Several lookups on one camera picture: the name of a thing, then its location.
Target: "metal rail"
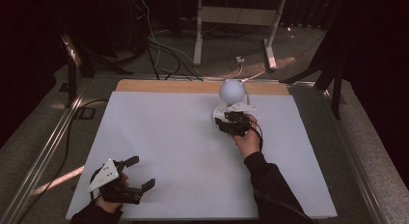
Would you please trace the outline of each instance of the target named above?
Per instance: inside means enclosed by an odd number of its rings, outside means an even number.
[[[18,221],[23,210],[30,198],[31,193],[35,189],[45,167],[47,166],[49,160],[57,149],[61,139],[69,125],[69,121],[73,117],[74,113],[78,109],[83,93],[89,88],[91,79],[83,78],[81,86],[78,88],[79,94],[73,101],[71,107],[66,108],[63,116],[61,117],[59,123],[56,125],[54,131],[48,138],[45,146],[42,148],[39,156],[32,164],[31,168],[27,172],[24,180],[22,181],[17,192],[14,194],[11,202],[7,206],[5,212],[1,216],[0,223],[14,224]]]

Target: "dark background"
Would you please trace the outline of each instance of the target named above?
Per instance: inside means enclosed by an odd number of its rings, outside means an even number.
[[[104,20],[100,1],[0,0],[0,146],[55,85],[54,71],[67,63],[60,39],[62,32],[71,32],[75,37],[91,32],[95,39],[89,39],[88,45],[101,50],[101,54],[113,55],[115,46],[122,44],[123,34],[112,37],[114,32],[110,30],[110,23]],[[191,3],[185,0],[173,0],[172,3],[168,0],[148,1],[152,14],[159,18],[166,8],[166,14],[171,16],[165,15],[162,20],[172,20],[169,25],[175,25],[179,16],[195,15],[194,7],[182,5],[196,6],[196,0]],[[205,1],[218,4],[224,0]],[[254,0],[246,1],[249,4],[239,6],[265,6]],[[70,2],[75,2],[72,14],[67,13],[73,6]],[[123,0],[115,3],[126,10]],[[297,0],[288,3],[299,6]],[[409,79],[408,3],[409,0],[345,0],[333,23],[326,21],[315,25],[328,28],[332,23],[312,61],[313,66],[323,59],[346,59],[343,78],[351,82],[406,185],[409,184],[409,141],[406,137],[409,130],[406,88]],[[298,25],[288,21],[290,14],[285,8],[282,22]],[[334,54],[345,40],[352,40],[347,56]]]

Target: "black sleeve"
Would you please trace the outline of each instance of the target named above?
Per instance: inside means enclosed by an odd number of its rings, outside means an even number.
[[[120,209],[117,209],[115,213],[110,213],[96,206],[95,202],[92,201],[72,217],[70,224],[117,224],[122,215],[123,212]]]
[[[277,165],[260,152],[244,159],[250,171],[260,223],[313,223],[304,213]]]

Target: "plug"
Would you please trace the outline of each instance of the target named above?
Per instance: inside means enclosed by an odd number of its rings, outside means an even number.
[[[243,56],[235,57],[235,62],[240,64],[244,63],[244,57]]]

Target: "wrist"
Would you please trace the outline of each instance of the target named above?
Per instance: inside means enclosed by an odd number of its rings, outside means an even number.
[[[102,196],[98,197],[95,200],[95,205],[102,208],[103,210],[109,212],[109,213],[115,213],[117,211],[117,208],[122,205],[122,203],[110,203],[106,202],[103,200]]]

